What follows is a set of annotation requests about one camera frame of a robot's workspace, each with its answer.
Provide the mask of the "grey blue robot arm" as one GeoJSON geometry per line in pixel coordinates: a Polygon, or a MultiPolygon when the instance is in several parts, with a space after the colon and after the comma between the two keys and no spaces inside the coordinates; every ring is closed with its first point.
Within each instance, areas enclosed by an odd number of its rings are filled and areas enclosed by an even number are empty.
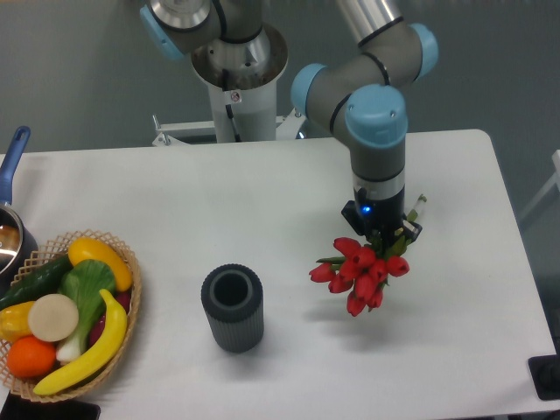
{"type": "MultiPolygon", "coordinates": [[[[407,24],[392,1],[340,1],[359,48],[346,64],[301,69],[290,88],[294,109],[327,130],[350,153],[353,200],[343,216],[369,241],[414,241],[421,228],[405,218],[405,137],[401,88],[438,62],[438,42],[424,25],[407,24]]],[[[274,140],[277,79],[287,45],[266,24],[259,1],[147,1],[140,18],[171,59],[189,57],[206,84],[221,143],[274,140]]]]}

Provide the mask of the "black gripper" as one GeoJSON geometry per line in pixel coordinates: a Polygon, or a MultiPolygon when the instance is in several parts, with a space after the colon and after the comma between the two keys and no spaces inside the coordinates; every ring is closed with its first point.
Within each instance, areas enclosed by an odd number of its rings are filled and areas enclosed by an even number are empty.
{"type": "Polygon", "coordinates": [[[367,190],[361,188],[354,193],[354,200],[344,205],[341,214],[359,236],[371,238],[377,232],[387,239],[395,232],[397,240],[403,238],[409,245],[417,240],[423,228],[415,221],[403,219],[404,192],[403,187],[388,199],[370,199],[367,190]]]}

